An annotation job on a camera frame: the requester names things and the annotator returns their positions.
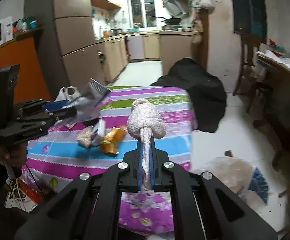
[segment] green stripe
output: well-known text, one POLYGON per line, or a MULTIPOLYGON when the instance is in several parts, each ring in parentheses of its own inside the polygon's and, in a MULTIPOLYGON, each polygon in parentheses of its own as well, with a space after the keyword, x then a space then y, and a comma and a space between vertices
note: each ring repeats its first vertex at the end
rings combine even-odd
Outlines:
POLYGON ((136 87, 139 87, 139 86, 112 86, 112 87, 107 87, 108 89, 121 89, 121 88, 136 88, 136 87))
MULTIPOLYGON (((149 102, 153 103, 154 105, 185 103, 189 101, 187 95, 161 96, 161 97, 153 97, 153 98, 146 98, 146 99, 149 102)), ((117 100, 117 101, 109 102, 107 105, 101 106, 101 110, 112 109, 112 108, 132 107, 132 103, 134 101, 135 99, 124 99, 124 100, 117 100)))

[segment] hand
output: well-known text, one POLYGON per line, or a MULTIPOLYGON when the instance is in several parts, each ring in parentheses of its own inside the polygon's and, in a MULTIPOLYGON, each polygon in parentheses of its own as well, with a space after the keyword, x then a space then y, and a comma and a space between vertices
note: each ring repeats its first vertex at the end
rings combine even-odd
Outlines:
POLYGON ((3 145, 0 145, 0 164, 9 164, 13 167, 22 167, 27 162, 28 142, 20 143, 10 151, 3 145))

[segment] frying pan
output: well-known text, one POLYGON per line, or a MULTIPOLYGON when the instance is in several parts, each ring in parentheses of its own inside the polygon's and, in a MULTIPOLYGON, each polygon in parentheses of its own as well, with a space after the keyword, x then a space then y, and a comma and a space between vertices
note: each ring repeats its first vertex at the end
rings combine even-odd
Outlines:
POLYGON ((160 17, 160 16, 149 16, 149 17, 156 17, 156 18, 162 18, 164 19, 166 25, 179 25, 181 22, 181 18, 165 18, 165 17, 160 17))

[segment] silver screw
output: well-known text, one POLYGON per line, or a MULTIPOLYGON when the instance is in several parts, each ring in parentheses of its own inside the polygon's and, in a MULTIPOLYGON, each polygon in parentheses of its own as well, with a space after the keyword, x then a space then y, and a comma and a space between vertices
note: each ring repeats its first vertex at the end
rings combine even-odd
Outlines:
POLYGON ((210 173, 208 171, 207 172, 204 172, 202 176, 203 176, 204 179, 207 179, 207 180, 213 178, 212 173, 210 173))
POLYGON ((126 168, 128 167, 128 164, 127 164, 127 163, 119 163, 117 166, 118 166, 120 169, 124 170, 124 169, 126 169, 126 168))
POLYGON ((172 163, 172 162, 165 162, 164 163, 164 167, 165 168, 168 168, 168 169, 171 169, 171 168, 174 167, 174 163, 172 163))
POLYGON ((88 180, 89 177, 90 177, 90 175, 89 175, 89 173, 87 173, 87 172, 83 172, 83 173, 81 173, 81 174, 79 175, 79 178, 80 178, 81 180, 88 180))

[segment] folded white cloth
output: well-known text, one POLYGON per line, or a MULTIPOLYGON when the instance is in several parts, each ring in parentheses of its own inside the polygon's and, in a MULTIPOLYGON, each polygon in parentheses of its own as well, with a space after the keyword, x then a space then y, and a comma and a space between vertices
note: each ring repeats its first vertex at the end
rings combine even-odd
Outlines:
POLYGON ((135 139, 143 142, 142 166, 144 171, 143 185, 151 189, 149 170, 150 137, 162 138, 166 134, 166 125, 156 107, 144 98, 138 98, 132 103, 132 112, 127 120, 127 130, 135 139))

